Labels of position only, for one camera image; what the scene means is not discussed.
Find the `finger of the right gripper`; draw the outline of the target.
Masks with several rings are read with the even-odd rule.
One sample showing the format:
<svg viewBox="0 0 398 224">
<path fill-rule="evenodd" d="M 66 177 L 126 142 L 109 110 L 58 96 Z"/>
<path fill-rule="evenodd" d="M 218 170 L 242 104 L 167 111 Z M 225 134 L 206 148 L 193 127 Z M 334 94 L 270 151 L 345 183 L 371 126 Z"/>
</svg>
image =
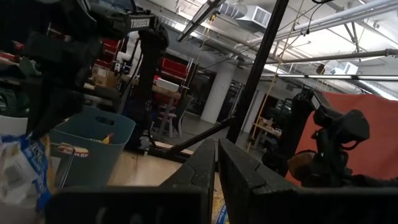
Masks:
<svg viewBox="0 0 398 224">
<path fill-rule="evenodd" d="M 58 88 L 30 88 L 29 112 L 26 134 L 32 140 L 39 140 L 43 135 L 59 124 L 57 114 Z"/>
<path fill-rule="evenodd" d="M 83 94 L 74 90 L 59 88 L 57 93 L 57 124 L 65 122 L 83 109 Z"/>
</svg>

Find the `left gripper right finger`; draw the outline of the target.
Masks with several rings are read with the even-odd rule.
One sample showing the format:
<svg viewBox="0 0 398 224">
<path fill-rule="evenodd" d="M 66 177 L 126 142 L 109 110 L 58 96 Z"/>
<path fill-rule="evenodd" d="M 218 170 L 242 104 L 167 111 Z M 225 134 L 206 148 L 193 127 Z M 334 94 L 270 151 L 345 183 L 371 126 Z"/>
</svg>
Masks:
<svg viewBox="0 0 398 224">
<path fill-rule="evenodd" d="M 225 138 L 218 165 L 230 223 L 397 224 L 395 188 L 299 187 Z"/>
</svg>

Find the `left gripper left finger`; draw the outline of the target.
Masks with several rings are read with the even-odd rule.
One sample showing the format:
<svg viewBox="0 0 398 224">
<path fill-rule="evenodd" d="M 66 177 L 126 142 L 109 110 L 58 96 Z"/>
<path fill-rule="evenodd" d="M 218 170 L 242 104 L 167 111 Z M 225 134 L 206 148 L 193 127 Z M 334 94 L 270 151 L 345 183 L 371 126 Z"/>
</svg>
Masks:
<svg viewBox="0 0 398 224">
<path fill-rule="evenodd" d="M 206 139 L 159 186 L 69 187 L 46 206 L 46 222 L 210 223 L 215 180 L 215 143 Z"/>
</svg>

